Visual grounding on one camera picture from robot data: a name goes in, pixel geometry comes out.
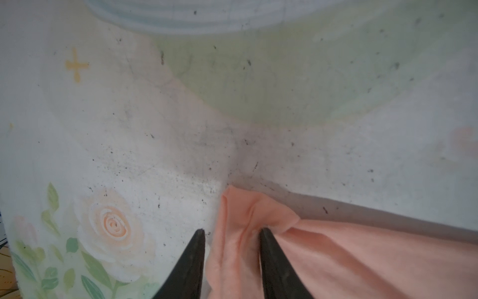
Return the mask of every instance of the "pink cloth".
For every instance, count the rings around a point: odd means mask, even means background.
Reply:
[[[269,227],[314,298],[478,298],[478,246],[343,222],[301,220],[270,197],[222,195],[209,299],[264,298],[258,234]]]

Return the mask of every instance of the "folded fabric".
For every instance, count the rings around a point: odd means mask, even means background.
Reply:
[[[235,187],[221,198],[206,277],[209,299],[264,298],[259,239],[277,242],[314,298],[478,298],[478,246],[343,222],[301,220]]]

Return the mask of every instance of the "peach flower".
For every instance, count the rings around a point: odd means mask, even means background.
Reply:
[[[76,199],[80,222],[78,240],[116,280],[132,282],[147,274],[155,255],[155,242],[116,191],[103,189],[86,199]]]
[[[38,239],[33,224],[27,222],[23,216],[15,216],[13,219],[18,238],[31,247],[36,247]]]

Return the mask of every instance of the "yellow cross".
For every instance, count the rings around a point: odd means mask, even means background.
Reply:
[[[76,54],[76,48],[73,47],[73,62],[67,60],[65,62],[65,67],[67,70],[74,69],[75,70],[75,82],[79,83],[80,82],[80,72],[78,71],[81,68],[88,68],[89,63],[79,63],[78,62],[78,56]]]

